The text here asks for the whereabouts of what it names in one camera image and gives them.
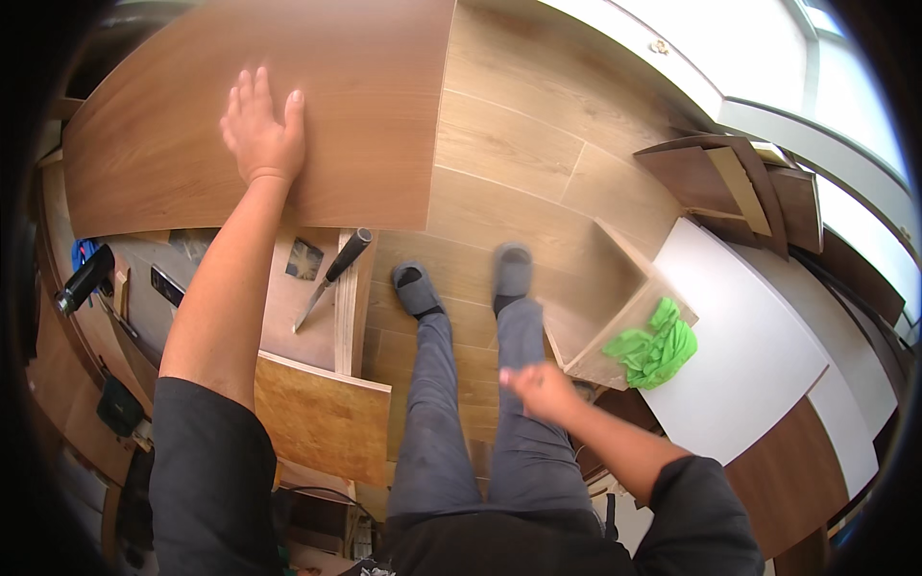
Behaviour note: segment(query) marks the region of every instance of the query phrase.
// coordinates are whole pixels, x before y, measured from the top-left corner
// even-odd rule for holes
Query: cable
[[[356,500],[353,500],[353,499],[350,498],[348,495],[343,494],[343,493],[340,492],[339,490],[334,490],[334,489],[332,489],[332,488],[326,488],[326,487],[323,487],[323,486],[294,486],[294,487],[291,487],[291,488],[285,488],[285,487],[281,487],[281,488],[284,488],[284,489],[286,489],[286,490],[291,490],[291,491],[296,491],[296,490],[321,490],[321,491],[323,491],[323,492],[332,492],[332,493],[334,493],[334,494],[337,494],[338,496],[341,496],[342,498],[345,498],[346,500],[348,500],[348,501],[352,502],[353,504],[355,504],[355,505],[359,508],[359,510],[362,511],[362,513],[364,513],[366,516],[368,516],[368,519],[372,521],[372,525],[374,526],[374,532],[375,532],[378,536],[380,536],[381,533],[382,533],[381,525],[378,523],[377,520],[374,519],[374,516],[372,516],[372,514],[371,514],[370,512],[368,512],[367,510],[365,510],[365,507],[362,506],[361,504],[359,504]]]

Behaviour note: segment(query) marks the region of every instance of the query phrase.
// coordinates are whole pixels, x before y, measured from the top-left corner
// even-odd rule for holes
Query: green rag
[[[676,375],[689,358],[698,351],[698,339],[692,328],[679,320],[679,307],[670,298],[663,298],[650,317],[650,327],[625,330],[602,347],[607,356],[621,357],[619,363],[627,369],[628,385],[653,390]]]

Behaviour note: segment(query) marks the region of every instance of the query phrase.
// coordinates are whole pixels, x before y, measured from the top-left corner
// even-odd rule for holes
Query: leg
[[[503,274],[500,265],[496,274]],[[505,291],[527,293],[520,279],[506,284],[516,282],[516,289]],[[499,283],[497,294],[501,296],[502,280]],[[544,361],[541,306],[537,302],[520,298],[505,304],[497,314],[497,326],[500,368],[520,369]],[[566,431],[525,416],[522,402],[504,388],[500,388],[500,420],[487,501],[512,511],[593,510]]]
[[[397,294],[401,301],[408,298],[401,288]],[[431,309],[430,304],[423,310]],[[404,306],[408,312],[418,309],[405,301]],[[416,343],[407,424],[387,501],[388,518],[440,513],[482,502],[458,418],[457,370],[448,317],[443,312],[421,316]]]

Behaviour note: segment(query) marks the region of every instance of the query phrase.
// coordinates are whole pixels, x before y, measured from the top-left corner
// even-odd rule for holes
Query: right hand
[[[291,185],[304,163],[304,94],[294,90],[285,102],[285,125],[276,123],[269,95],[269,75],[256,70],[255,81],[243,70],[230,89],[228,111],[221,118],[228,150],[247,185],[272,177]]]
[[[585,402],[573,382],[555,364],[544,362],[521,370],[500,370],[500,385],[515,392],[525,406],[526,416],[567,427]]]

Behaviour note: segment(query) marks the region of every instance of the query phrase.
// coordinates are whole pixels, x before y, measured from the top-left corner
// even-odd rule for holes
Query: wooden floor
[[[428,228],[381,232],[372,273],[362,376],[393,386],[389,460],[403,437],[416,354],[416,321],[390,284],[394,265],[415,259],[429,270],[454,328],[462,427],[492,442],[492,249],[512,240],[531,247],[534,295],[601,314],[620,307],[630,296],[619,282],[623,263],[592,217],[656,255],[681,210],[632,153],[671,137],[659,100],[588,51],[538,25],[458,5]]]

